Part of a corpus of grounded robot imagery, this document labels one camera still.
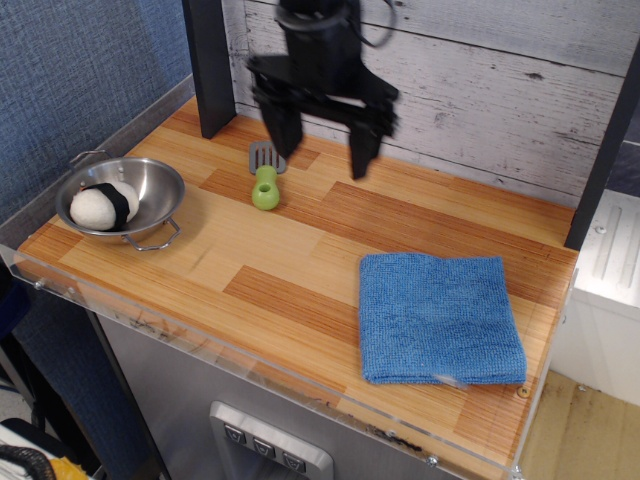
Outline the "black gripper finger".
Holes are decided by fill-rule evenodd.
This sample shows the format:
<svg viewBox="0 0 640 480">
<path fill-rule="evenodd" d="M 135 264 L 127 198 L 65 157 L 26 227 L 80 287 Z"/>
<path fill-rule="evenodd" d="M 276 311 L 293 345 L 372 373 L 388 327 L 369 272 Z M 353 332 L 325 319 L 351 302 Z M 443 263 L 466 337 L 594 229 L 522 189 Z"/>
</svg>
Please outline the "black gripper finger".
<svg viewBox="0 0 640 480">
<path fill-rule="evenodd" d="M 352 178 L 358 180 L 366 176 L 370 162 L 379 156 L 383 138 L 394 136 L 397 115 L 393 107 L 350 107 L 348 116 Z"/>
<path fill-rule="evenodd" d="M 257 84 L 253 93 L 276 151 L 289 159 L 303 137 L 298 105 L 302 90 L 284 83 L 266 83 Z"/>
</svg>

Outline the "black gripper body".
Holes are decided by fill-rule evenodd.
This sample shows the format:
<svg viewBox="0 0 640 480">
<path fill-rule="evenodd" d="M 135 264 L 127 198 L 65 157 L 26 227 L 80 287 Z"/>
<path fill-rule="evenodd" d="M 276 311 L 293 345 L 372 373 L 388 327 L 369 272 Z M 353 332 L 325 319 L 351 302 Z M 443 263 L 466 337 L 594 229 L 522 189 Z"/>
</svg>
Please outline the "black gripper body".
<svg viewBox="0 0 640 480">
<path fill-rule="evenodd" d="M 277 12 L 287 52 L 256 55 L 248 68 L 256 85 L 282 88 L 295 99 L 337 97 L 361 101 L 366 107 L 391 113 L 398 90 L 371 72 L 362 47 L 377 45 L 363 34 L 359 12 Z"/>
</svg>

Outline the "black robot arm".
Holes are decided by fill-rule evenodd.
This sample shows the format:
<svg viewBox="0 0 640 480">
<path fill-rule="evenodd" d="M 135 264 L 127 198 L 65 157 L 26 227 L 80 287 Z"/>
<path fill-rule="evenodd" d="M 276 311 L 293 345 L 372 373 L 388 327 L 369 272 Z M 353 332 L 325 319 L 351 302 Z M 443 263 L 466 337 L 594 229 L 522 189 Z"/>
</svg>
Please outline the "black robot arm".
<svg viewBox="0 0 640 480">
<path fill-rule="evenodd" d="M 361 179 L 392 136 L 398 90 L 362 60 L 368 41 L 357 1 L 282 1 L 275 20 L 284 55 L 253 56 L 253 94 L 276 151 L 289 158 L 303 138 L 302 117 L 311 115 L 349 130 L 353 179 Z"/>
</svg>

